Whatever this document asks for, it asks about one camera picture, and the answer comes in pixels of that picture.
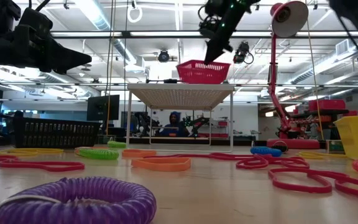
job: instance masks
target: lamp shade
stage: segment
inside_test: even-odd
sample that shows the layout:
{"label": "lamp shade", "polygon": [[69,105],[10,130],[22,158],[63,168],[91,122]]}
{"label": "lamp shade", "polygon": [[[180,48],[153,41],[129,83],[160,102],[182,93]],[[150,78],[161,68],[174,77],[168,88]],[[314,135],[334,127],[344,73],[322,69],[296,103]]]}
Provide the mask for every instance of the lamp shade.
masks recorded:
{"label": "lamp shade", "polygon": [[272,6],[272,29],[278,37],[291,37],[306,24],[309,16],[308,6],[301,1],[291,1]]}

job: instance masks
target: wooden floor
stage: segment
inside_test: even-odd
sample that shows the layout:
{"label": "wooden floor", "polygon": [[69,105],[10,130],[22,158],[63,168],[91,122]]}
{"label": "wooden floor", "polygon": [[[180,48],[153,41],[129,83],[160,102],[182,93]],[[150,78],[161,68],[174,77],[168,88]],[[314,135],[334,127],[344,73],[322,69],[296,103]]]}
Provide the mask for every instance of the wooden floor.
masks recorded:
{"label": "wooden floor", "polygon": [[[194,149],[192,146],[137,146],[165,149]],[[214,147],[212,150],[229,150]],[[248,147],[235,147],[236,154],[249,154]],[[306,194],[272,186],[267,170],[238,170],[235,162],[192,159],[185,172],[154,172],[131,167],[130,159],[97,161],[68,151],[61,155],[38,156],[28,160],[81,161],[83,171],[47,172],[34,169],[0,169],[0,200],[21,190],[62,177],[106,176],[142,184],[157,199],[154,224],[175,223],[274,223],[323,224],[358,223],[358,197],[337,191]],[[308,161],[312,169],[346,172],[358,177],[347,159]],[[282,174],[282,180],[307,183],[304,175]]]}

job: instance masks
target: red machine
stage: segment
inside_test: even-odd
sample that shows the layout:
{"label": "red machine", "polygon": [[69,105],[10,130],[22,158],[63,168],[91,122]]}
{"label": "red machine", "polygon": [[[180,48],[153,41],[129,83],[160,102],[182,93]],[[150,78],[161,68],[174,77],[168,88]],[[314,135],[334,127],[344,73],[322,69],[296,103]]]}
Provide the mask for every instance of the red machine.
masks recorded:
{"label": "red machine", "polygon": [[[291,131],[291,126],[289,122],[289,114],[283,110],[280,105],[280,102],[277,99],[275,94],[276,81],[277,81],[277,64],[276,64],[276,40],[277,37],[288,38],[294,36],[302,27],[306,24],[309,16],[309,10],[305,3],[300,1],[287,2],[285,4],[277,3],[270,10],[272,15],[272,60],[270,62],[269,70],[269,87],[268,93],[273,101],[273,105],[276,109],[276,112],[280,118],[281,126],[280,130],[280,139],[278,141],[283,141],[288,139],[288,133]],[[304,140],[304,139],[289,139],[291,140],[291,147],[288,148],[298,148],[304,149],[306,145],[314,145],[317,147],[317,140]]]}

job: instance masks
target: purple cord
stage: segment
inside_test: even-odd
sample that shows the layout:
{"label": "purple cord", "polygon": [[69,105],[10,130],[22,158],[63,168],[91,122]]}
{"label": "purple cord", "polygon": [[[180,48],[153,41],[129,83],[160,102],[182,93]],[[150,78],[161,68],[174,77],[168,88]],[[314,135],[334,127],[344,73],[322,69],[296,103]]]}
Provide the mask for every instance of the purple cord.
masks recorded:
{"label": "purple cord", "polygon": [[[62,203],[42,200],[18,200],[0,208],[0,224],[148,224],[157,210],[151,191],[108,177],[63,178],[15,194],[41,195]],[[103,200],[109,203],[76,203],[81,199]]]}

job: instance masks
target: purple coiled cord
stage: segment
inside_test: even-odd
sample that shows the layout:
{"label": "purple coiled cord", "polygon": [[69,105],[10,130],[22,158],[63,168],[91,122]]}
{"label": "purple coiled cord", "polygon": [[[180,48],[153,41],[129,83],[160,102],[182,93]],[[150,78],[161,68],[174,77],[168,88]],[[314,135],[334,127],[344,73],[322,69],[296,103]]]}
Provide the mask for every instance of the purple coiled cord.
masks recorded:
{"label": "purple coiled cord", "polygon": [[[153,220],[157,210],[151,191],[108,177],[63,178],[13,195],[40,195],[61,201],[16,200],[0,208],[0,224],[144,224]],[[96,199],[109,203],[76,203]]]}

